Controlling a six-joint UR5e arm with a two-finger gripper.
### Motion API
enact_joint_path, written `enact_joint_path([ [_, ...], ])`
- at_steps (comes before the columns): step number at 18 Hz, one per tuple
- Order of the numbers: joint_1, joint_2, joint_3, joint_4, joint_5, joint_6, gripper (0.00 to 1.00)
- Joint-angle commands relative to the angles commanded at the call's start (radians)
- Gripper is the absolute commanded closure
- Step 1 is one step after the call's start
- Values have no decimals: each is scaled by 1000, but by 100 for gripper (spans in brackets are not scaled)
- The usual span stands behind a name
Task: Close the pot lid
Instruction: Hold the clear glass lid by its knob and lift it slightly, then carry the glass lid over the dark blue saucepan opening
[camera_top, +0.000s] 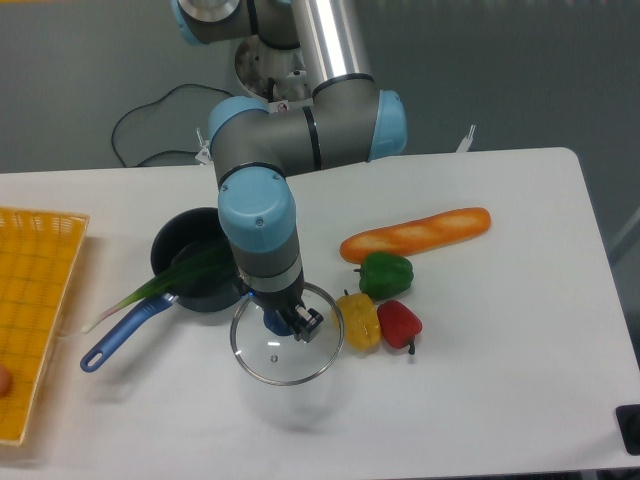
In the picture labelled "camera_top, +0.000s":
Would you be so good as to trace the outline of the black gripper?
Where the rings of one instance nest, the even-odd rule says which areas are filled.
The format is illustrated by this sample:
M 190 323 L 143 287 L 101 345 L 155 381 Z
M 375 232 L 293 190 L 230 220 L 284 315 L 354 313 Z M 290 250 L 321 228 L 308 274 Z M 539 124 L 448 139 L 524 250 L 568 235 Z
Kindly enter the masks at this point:
M 291 277 L 251 277 L 239 275 L 232 281 L 240 296 L 250 299 L 264 310 L 277 311 L 281 323 L 297 341 L 311 342 L 319 333 L 323 316 L 313 308 L 302 306 L 304 275 Z

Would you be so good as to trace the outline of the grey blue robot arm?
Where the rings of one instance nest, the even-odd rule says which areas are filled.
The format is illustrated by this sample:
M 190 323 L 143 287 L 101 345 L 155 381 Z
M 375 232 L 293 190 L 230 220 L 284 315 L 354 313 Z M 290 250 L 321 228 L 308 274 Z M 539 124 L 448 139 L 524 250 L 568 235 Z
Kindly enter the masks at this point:
M 212 110 L 208 125 L 219 221 L 242 291 L 277 311 L 295 338 L 310 341 L 322 318 L 302 300 L 287 178 L 400 154 L 404 106 L 397 93 L 376 86 L 350 1 L 176 1 L 172 10 L 192 44 L 255 36 L 302 56 L 308 105 L 274 112 L 261 99 L 235 96 Z

